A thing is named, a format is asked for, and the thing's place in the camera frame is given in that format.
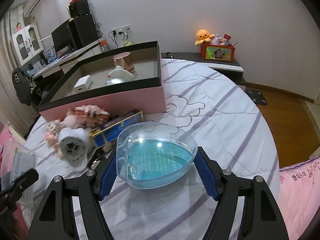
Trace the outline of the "orange cartoon storage box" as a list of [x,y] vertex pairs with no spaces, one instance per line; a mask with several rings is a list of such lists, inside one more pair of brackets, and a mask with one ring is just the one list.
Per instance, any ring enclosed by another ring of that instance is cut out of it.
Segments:
[[216,60],[233,62],[235,48],[233,46],[201,44],[201,58],[203,60]]

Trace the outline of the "orange cap bottle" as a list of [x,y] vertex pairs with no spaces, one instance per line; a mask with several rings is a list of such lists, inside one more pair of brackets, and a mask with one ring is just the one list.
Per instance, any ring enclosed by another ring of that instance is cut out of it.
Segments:
[[108,44],[105,38],[99,39],[99,44],[101,46],[102,51],[108,51]]

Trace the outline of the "dental flossers clear box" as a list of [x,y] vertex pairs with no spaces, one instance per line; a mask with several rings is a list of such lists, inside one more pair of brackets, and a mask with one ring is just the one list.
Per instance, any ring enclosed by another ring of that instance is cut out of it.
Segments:
[[35,168],[37,157],[13,139],[8,140],[2,154],[1,188],[7,189],[11,183],[30,168]]

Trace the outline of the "rose gold metal canister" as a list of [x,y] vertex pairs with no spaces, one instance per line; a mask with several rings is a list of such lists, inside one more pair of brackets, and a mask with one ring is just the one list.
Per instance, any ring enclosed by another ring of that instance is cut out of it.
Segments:
[[130,52],[123,52],[113,56],[113,62],[115,66],[121,66],[124,70],[127,70],[131,74],[135,73],[132,57]]

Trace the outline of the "black speaker box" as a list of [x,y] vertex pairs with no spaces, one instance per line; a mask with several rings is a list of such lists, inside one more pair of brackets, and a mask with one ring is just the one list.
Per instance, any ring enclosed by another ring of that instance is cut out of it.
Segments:
[[75,1],[68,6],[68,9],[71,18],[76,18],[90,13],[87,0]]

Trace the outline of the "white cat figurine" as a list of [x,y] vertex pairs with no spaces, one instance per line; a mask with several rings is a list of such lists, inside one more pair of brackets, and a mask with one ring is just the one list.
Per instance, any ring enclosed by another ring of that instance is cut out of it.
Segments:
[[120,83],[131,82],[135,80],[135,76],[121,66],[116,66],[114,70],[107,75],[106,85],[117,85]]

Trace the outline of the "black computer monitor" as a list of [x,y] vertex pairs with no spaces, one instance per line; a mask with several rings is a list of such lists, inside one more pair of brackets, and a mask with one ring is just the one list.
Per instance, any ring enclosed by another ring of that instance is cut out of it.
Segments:
[[52,39],[55,51],[61,51],[67,47],[67,50],[75,49],[72,34],[69,28],[69,20],[63,22],[52,32]]

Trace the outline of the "clear heart dish blue base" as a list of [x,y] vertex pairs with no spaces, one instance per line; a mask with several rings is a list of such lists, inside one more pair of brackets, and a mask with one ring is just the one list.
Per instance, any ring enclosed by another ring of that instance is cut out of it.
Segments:
[[141,122],[117,137],[117,175],[136,189],[155,189],[180,179],[197,154],[196,140],[182,129]]

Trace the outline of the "pink block toy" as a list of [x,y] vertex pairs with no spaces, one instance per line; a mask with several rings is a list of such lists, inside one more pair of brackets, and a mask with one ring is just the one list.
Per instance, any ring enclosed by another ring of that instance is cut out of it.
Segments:
[[110,113],[97,105],[75,107],[74,114],[78,124],[85,128],[96,128],[109,119]]

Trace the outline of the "small white box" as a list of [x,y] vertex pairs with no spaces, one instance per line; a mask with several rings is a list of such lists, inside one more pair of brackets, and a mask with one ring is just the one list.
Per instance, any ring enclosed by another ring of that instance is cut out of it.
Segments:
[[89,90],[91,84],[92,84],[92,78],[90,75],[81,77],[74,85],[73,92],[74,93],[86,92]]

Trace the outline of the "beige curtain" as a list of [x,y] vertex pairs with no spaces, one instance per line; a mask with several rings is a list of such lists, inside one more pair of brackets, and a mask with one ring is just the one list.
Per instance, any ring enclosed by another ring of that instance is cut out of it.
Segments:
[[23,23],[22,9],[9,9],[1,20],[1,123],[11,123],[25,136],[34,123],[37,113],[33,107],[20,103],[14,85],[12,72],[18,67],[11,36],[16,33],[15,23]]

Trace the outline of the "pink bed blanket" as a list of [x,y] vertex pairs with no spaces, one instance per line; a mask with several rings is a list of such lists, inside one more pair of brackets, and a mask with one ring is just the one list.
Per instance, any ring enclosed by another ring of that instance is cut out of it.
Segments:
[[319,157],[280,169],[278,204],[289,239],[298,239],[319,208]]

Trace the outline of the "pink storage box black rim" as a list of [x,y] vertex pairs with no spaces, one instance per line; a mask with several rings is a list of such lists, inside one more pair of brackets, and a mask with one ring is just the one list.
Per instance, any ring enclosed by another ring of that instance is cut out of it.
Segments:
[[[135,80],[107,86],[107,75],[116,67],[113,56],[123,52],[131,53]],[[63,118],[68,109],[82,105],[97,105],[112,116],[134,109],[144,114],[163,113],[166,103],[161,68],[158,41],[134,44],[89,57],[78,62],[53,85],[37,110],[47,121]],[[86,75],[92,78],[89,90],[74,93],[74,85]]]

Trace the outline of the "white wall cabinet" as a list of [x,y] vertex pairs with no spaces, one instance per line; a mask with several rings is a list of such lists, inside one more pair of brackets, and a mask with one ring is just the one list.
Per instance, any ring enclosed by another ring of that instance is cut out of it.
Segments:
[[11,36],[14,53],[19,66],[24,65],[40,52],[44,51],[40,39],[36,23],[24,27]]

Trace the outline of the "black computer tower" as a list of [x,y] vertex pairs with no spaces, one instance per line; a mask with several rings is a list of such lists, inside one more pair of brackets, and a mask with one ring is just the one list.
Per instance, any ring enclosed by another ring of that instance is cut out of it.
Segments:
[[91,14],[73,18],[68,22],[68,26],[76,50],[98,40],[98,33]]

